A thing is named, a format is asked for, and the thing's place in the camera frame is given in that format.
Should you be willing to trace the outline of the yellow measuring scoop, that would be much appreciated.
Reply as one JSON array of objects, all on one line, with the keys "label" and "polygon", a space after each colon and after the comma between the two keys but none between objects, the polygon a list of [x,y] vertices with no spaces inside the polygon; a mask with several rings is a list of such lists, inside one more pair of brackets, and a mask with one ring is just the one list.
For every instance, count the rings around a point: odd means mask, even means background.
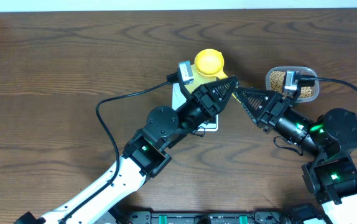
[{"label": "yellow measuring scoop", "polygon": [[225,60],[223,54],[215,49],[201,50],[193,63],[190,63],[189,71],[192,74],[192,82],[185,84],[185,88],[191,95],[200,85],[211,82],[222,82],[231,77],[223,71]]}]

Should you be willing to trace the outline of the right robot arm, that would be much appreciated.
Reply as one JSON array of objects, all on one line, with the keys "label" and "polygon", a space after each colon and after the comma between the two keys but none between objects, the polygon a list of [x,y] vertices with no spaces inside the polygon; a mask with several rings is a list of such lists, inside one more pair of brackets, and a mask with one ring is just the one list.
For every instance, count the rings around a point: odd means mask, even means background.
[{"label": "right robot arm", "polygon": [[356,114],[335,108],[312,121],[293,109],[293,98],[276,91],[239,87],[234,94],[257,127],[275,131],[288,150],[314,157],[302,166],[302,178],[324,213],[300,205],[282,223],[357,223],[357,168],[351,158],[357,149]]}]

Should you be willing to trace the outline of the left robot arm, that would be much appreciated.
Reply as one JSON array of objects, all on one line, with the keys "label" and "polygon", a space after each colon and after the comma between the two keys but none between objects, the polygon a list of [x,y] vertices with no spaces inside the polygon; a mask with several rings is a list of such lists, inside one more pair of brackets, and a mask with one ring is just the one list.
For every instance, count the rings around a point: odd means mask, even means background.
[{"label": "left robot arm", "polygon": [[94,223],[124,197],[156,177],[171,161],[174,147],[199,125],[220,114],[238,86],[235,76],[199,85],[176,110],[158,106],[147,115],[115,163],[70,201],[36,218],[26,212],[17,223]]}]

